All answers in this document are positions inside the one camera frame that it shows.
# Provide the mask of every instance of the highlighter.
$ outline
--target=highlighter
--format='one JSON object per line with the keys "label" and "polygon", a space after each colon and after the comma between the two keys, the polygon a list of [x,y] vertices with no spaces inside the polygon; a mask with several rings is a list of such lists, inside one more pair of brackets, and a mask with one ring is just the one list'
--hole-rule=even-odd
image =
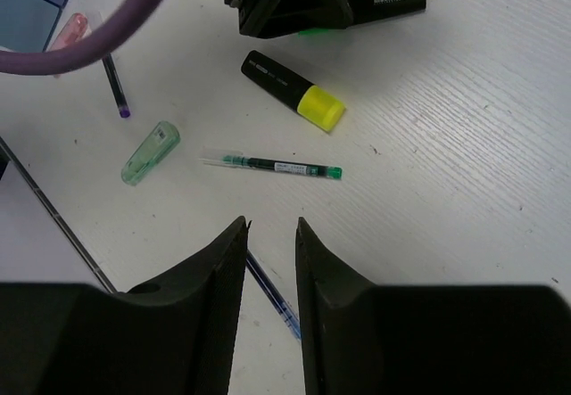
{"label": "highlighter", "polygon": [[345,105],[325,90],[255,50],[242,64],[242,73],[326,132],[333,129],[345,111]]}

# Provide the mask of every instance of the table surface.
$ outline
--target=table surface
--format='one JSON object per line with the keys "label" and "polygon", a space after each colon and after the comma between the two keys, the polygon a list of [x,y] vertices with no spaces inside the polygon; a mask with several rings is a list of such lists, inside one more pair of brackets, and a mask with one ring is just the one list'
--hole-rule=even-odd
{"label": "table surface", "polygon": [[[70,0],[108,15],[121,0]],[[551,284],[571,295],[571,0],[428,0],[425,13],[270,41],[223,0],[166,0],[103,66],[0,77],[0,135],[120,290],[250,218],[250,248],[297,306],[294,233],[382,284]],[[240,73],[252,49],[342,99],[331,135]],[[178,148],[120,169],[161,119]],[[202,147],[341,166],[341,182],[204,166]],[[303,393],[301,349],[246,277],[231,393]]]}

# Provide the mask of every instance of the purple cable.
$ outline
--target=purple cable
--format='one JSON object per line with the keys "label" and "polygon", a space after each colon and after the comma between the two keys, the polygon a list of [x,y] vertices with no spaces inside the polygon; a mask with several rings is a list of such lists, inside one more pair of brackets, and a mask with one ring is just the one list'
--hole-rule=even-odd
{"label": "purple cable", "polygon": [[0,52],[0,72],[47,76],[79,70],[101,60],[141,28],[162,0],[125,0],[101,28],[75,45],[46,53]]}

